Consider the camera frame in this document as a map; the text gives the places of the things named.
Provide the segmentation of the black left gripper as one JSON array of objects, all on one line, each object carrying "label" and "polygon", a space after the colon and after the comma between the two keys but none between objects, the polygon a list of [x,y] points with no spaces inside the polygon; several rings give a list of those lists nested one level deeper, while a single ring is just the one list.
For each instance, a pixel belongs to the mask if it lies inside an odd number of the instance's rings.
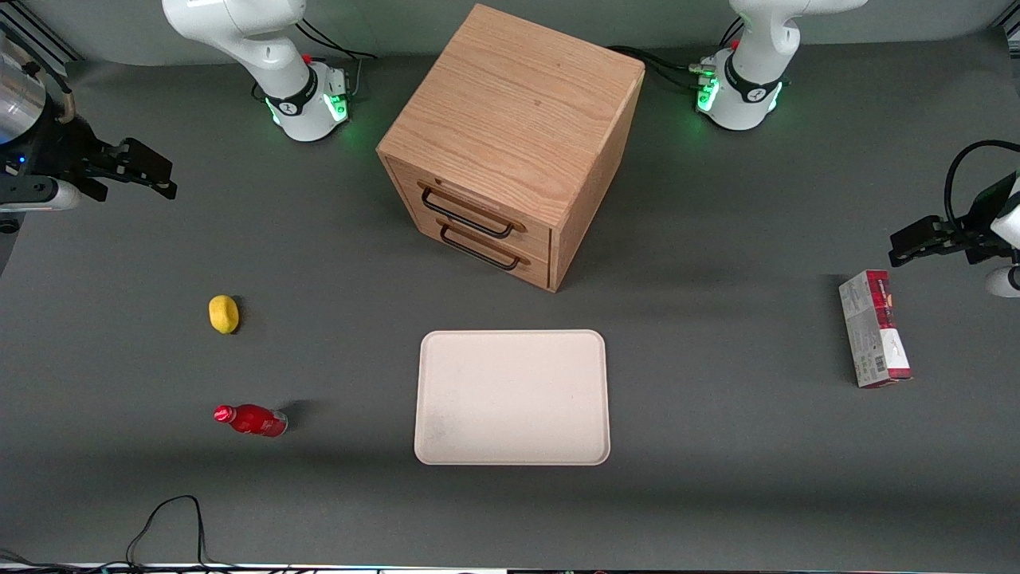
[{"label": "black left gripper", "polygon": [[1017,259],[1017,242],[1006,238],[1005,230],[992,228],[1007,207],[1017,207],[1017,175],[1009,174],[979,192],[969,211],[959,217],[953,210],[954,175],[944,185],[944,213],[928,215],[892,233],[889,264],[900,268],[917,258],[964,252],[970,265],[992,258]]}]

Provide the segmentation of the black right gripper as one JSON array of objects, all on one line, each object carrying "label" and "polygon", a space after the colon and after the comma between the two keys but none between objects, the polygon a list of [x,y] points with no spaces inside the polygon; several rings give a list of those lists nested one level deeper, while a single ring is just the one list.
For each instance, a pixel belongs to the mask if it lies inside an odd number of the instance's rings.
[{"label": "black right gripper", "polygon": [[165,199],[174,200],[178,186],[171,181],[172,162],[135,138],[118,145],[96,136],[84,117],[68,123],[44,117],[23,137],[28,152],[29,173],[72,184],[89,199],[105,201],[106,184],[100,179],[126,175],[120,182],[152,189]]}]

